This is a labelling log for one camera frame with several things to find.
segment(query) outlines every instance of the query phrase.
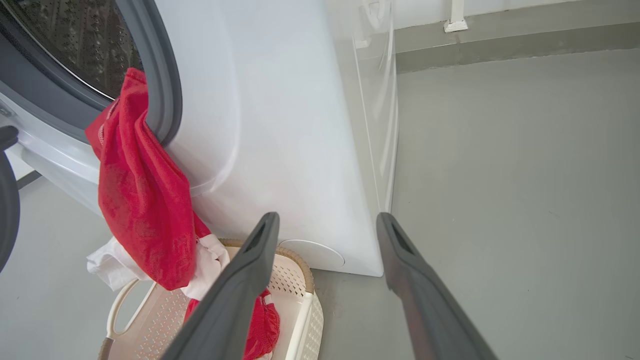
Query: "white cloth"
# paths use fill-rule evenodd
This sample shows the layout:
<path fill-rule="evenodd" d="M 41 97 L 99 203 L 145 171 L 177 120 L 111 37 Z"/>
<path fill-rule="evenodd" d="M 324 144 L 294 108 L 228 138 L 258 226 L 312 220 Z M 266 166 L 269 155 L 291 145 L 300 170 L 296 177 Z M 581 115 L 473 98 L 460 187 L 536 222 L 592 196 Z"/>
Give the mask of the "white cloth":
<path fill-rule="evenodd" d="M 196 272 L 189 284 L 180 289 L 188 298 L 202 301 L 228 264 L 229 253 L 215 235 L 200 238 L 196 245 Z"/>
<path fill-rule="evenodd" d="M 133 261 L 116 238 L 111 238 L 105 246 L 86 257 L 86 269 L 98 275 L 109 287 L 116 291 L 132 280 L 151 280 Z M 196 244 L 196 270 L 189 284 L 180 288 L 191 299 L 201 301 L 220 273 L 229 264 L 229 253 L 213 235 L 200 238 Z"/>
<path fill-rule="evenodd" d="M 116 238 L 111 238 L 107 244 L 86 259 L 87 271 L 98 275 L 113 291 L 134 279 L 151 280 Z"/>

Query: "basket handle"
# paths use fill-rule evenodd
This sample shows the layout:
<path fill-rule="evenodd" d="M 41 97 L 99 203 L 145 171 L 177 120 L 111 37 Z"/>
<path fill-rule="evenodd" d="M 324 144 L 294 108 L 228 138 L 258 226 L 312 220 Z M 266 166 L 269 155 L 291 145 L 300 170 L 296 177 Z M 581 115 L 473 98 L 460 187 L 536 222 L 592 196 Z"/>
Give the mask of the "basket handle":
<path fill-rule="evenodd" d="M 135 320 L 136 317 L 138 316 L 140 309 L 147 302 L 147 299 L 149 298 L 151 291 L 156 287 L 156 283 L 154 283 L 149 288 L 147 295 L 145 296 L 144 300 L 142 300 L 142 303 L 140 303 L 140 306 L 138 307 L 136 312 L 133 314 L 133 316 L 129 320 L 129 323 L 127 324 L 127 326 L 125 326 L 123 331 L 117 332 L 115 325 L 116 325 L 116 319 L 118 318 L 118 312 L 120 312 L 120 308 L 122 307 L 122 304 L 124 303 L 124 300 L 127 298 L 128 294 L 139 282 L 140 281 L 138 279 L 134 279 L 129 284 L 126 284 L 122 288 L 122 290 L 120 290 L 120 293 L 118 294 L 116 299 L 113 301 L 113 305 L 111 305 L 111 310 L 109 311 L 109 317 L 107 318 L 107 338 L 115 340 L 117 337 L 123 335 L 125 332 L 127 332 L 127 330 L 129 330 L 131 323 L 133 323 L 133 320 Z"/>

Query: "perforated basket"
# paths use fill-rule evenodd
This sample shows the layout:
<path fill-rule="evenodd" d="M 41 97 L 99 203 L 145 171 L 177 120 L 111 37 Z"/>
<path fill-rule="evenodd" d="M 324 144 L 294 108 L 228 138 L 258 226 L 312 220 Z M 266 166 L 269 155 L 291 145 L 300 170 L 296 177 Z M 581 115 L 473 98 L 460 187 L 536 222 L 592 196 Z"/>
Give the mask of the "perforated basket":
<path fill-rule="evenodd" d="M 222 240 L 233 258 L 240 240 Z M 115 331 L 115 321 L 124 299 L 138 281 L 118 294 L 107 320 L 107 337 L 99 360 L 160 359 L 182 327 L 189 299 L 178 290 L 167 291 L 154 284 L 127 326 Z M 276 248 L 269 291 L 280 315 L 280 337 L 274 360 L 315 360 L 318 357 L 324 317 L 314 291 L 311 270 L 295 252 Z"/>

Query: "brown woven basket trim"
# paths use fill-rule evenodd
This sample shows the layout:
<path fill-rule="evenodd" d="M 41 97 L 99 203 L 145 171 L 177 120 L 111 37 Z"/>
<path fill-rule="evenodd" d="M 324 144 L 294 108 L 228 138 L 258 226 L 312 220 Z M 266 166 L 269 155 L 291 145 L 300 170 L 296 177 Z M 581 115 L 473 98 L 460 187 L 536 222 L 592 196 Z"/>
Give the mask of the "brown woven basket trim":
<path fill-rule="evenodd" d="M 243 240 L 238 239 L 220 239 L 222 245 L 228 247 L 242 247 L 244 244 Z M 293 260 L 302 270 L 302 274 L 305 276 L 305 287 L 308 293 L 314 293 L 314 275 L 311 273 L 311 269 L 307 265 L 307 263 L 302 259 L 300 255 L 295 253 L 293 250 L 285 249 L 283 247 L 276 247 L 276 255 L 284 256 L 285 258 L 289 258 Z"/>
<path fill-rule="evenodd" d="M 102 346 L 100 347 L 100 353 L 98 354 L 98 360 L 109 360 L 109 353 L 111 352 L 112 345 L 113 339 L 104 338 Z"/>

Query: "floor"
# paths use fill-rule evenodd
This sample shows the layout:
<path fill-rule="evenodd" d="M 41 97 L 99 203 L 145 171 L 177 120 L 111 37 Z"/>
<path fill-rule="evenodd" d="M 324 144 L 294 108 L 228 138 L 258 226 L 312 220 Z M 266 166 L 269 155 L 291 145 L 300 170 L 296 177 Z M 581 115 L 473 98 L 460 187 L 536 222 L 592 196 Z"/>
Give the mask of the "floor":
<path fill-rule="evenodd" d="M 639 65 L 631 50 L 399 77 L 392 212 L 501 359 L 640 359 Z M 109 231 L 46 179 L 20 196 L 4 357 L 93 359 L 115 294 L 84 257 Z M 320 360 L 413 358 L 384 278 L 314 277 Z"/>

